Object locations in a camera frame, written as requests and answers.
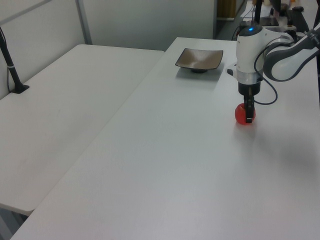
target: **red ball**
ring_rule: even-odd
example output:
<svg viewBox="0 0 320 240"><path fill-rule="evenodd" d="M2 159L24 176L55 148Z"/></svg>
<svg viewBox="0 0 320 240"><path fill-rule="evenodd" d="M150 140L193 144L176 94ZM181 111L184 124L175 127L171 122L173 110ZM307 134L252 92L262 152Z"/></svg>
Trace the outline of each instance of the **red ball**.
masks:
<svg viewBox="0 0 320 240"><path fill-rule="evenodd" d="M246 122L246 110L245 110L245 104L241 103L239 104L235 111L234 111L235 119L236 121L241 125L248 125L250 123ZM256 109L253 111L253 119L252 122L255 120L256 117Z"/></svg>

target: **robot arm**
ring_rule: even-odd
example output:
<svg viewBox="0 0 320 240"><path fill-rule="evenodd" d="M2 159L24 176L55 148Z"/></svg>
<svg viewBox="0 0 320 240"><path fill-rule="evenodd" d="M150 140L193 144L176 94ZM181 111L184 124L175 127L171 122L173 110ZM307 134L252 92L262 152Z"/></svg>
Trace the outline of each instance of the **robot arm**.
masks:
<svg viewBox="0 0 320 240"><path fill-rule="evenodd" d="M291 47L278 46L264 59L263 72L271 80L285 82L294 78L300 70L319 54L320 24L309 31Z"/></svg>
<svg viewBox="0 0 320 240"><path fill-rule="evenodd" d="M244 97L246 122L254 117L254 95L260 92L263 73L271 80L284 82L294 78L303 66L320 52L320 24L292 46L287 33L273 32L262 26L243 29L236 45L238 91Z"/></svg>

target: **white tabletop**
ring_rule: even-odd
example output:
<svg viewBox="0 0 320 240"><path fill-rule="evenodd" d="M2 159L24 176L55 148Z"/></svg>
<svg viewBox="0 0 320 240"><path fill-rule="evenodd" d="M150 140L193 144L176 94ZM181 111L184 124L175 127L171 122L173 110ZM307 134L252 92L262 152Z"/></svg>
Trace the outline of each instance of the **white tabletop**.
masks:
<svg viewBox="0 0 320 240"><path fill-rule="evenodd" d="M217 70L175 62L224 50ZM320 236L316 61L256 106L224 68L231 41L177 38L12 240L314 240ZM272 99L262 84L257 100Z"/></svg>
<svg viewBox="0 0 320 240"><path fill-rule="evenodd" d="M78 45L0 101L0 207L29 215L164 53Z"/></svg>

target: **black cable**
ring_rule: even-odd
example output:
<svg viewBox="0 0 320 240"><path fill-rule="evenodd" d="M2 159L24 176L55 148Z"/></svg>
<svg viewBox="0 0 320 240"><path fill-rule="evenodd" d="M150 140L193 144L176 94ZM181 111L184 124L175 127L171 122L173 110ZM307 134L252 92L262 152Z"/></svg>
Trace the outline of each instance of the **black cable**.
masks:
<svg viewBox="0 0 320 240"><path fill-rule="evenodd" d="M262 81L262 80L265 80L265 82L272 88L272 90L274 91L274 94L275 94L275 98L274 98L274 100L271 101L271 102L259 102L259 101L254 100L254 102L255 102L256 104L265 105L265 106L266 106L266 105L274 104L274 103L278 100L278 92L277 92L277 90L275 89L275 87L274 87L267 79L265 79L264 76L257 70L257 61L258 61L258 59L260 58L260 56L261 56L269 47L270 47L270 46L266 46L266 47L258 54L258 56L256 57L256 59L255 59L255 61L254 61L254 65L253 65L254 70L255 70L255 72L259 75L261 81Z"/></svg>
<svg viewBox="0 0 320 240"><path fill-rule="evenodd" d="M252 11L252 9L255 7L255 5L253 5L252 7L251 7L251 9L250 9L250 11L249 12L247 12L247 14L246 15L244 15L244 17L242 18L242 21L245 19L245 17L249 14L249 13L251 13L251 11Z"/></svg>
<svg viewBox="0 0 320 240"><path fill-rule="evenodd" d="M0 33L1 33L1 35L3 36L3 40L4 40L5 44L7 45L6 36L5 36L4 32L2 31L1 26L0 26Z"/></svg>
<svg viewBox="0 0 320 240"><path fill-rule="evenodd" d="M10 87L9 87L9 68L6 68L6 86L8 88L8 92L11 93Z"/></svg>
<svg viewBox="0 0 320 240"><path fill-rule="evenodd" d="M3 37L3 40L4 40L5 45L7 45L6 36L5 36L4 32L2 31L1 26L0 26L0 34L1 34L2 37ZM8 67L6 67L6 86L7 86L7 88L8 88L8 92L11 93L10 87L9 87L9 68L8 68Z"/></svg>
<svg viewBox="0 0 320 240"><path fill-rule="evenodd" d="M254 12L255 12L255 9L256 9L256 5L254 5L254 8L253 8L253 10L252 10L252 17L251 17L251 21L253 21L253 20L254 20Z"/></svg>
<svg viewBox="0 0 320 240"><path fill-rule="evenodd" d="M289 46L291 44L294 44L294 42L289 42L289 43L282 43L280 44L279 46ZM271 104L274 104L277 100L278 100L278 92L277 90L275 89L275 87L267 80L264 78L264 76L257 70L257 61L258 59L260 58L260 56L269 48L270 46L266 46L259 54L258 56L256 57L255 61L254 61L254 70L255 72L259 75L259 77L264 80L271 88L272 90L274 91L274 94L275 94L275 98L273 101L271 102L259 102L259 101L254 101L256 104L260 104L260 105L271 105ZM286 82L288 80L276 80L274 79L275 82Z"/></svg>
<svg viewBox="0 0 320 240"><path fill-rule="evenodd" d="M231 41L234 40L235 33L237 32L237 30L238 30L239 28L240 28L240 26L238 26L238 27L234 30L234 32L233 32L233 34L232 34Z"/></svg>

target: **brown bowl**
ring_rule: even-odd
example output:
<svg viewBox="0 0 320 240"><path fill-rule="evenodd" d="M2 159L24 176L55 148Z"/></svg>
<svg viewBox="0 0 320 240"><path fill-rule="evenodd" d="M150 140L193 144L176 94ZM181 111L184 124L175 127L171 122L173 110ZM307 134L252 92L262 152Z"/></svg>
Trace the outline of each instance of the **brown bowl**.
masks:
<svg viewBox="0 0 320 240"><path fill-rule="evenodd" d="M190 69L194 73L202 74L208 70L219 67L223 55L223 50L214 51L185 48L175 65Z"/></svg>

